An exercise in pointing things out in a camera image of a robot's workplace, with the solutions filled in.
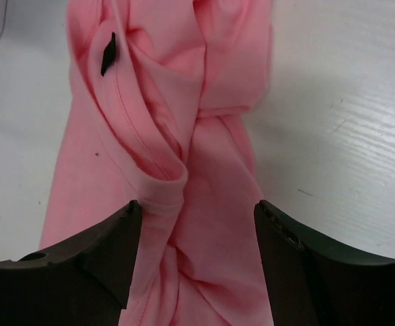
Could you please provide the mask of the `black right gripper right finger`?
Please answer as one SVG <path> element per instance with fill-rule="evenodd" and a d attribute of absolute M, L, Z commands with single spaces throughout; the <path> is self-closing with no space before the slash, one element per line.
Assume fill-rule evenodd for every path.
<path fill-rule="evenodd" d="M 266 200 L 254 218 L 274 325 L 395 325 L 395 259 L 343 244 Z"/>

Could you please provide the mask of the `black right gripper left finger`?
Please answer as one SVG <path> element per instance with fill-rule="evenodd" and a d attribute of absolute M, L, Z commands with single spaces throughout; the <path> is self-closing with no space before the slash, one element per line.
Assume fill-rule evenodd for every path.
<path fill-rule="evenodd" d="M 18 261 L 0 261 L 0 325 L 118 325 L 142 220 L 132 200 L 72 237 Z"/>

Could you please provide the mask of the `pink t-shirt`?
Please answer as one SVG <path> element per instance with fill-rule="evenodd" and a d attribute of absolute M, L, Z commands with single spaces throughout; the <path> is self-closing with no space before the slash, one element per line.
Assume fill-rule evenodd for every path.
<path fill-rule="evenodd" d="M 70 1 L 71 110 L 48 247 L 131 200 L 143 225 L 121 325 L 271 325 L 242 114 L 264 95 L 271 1 Z"/>

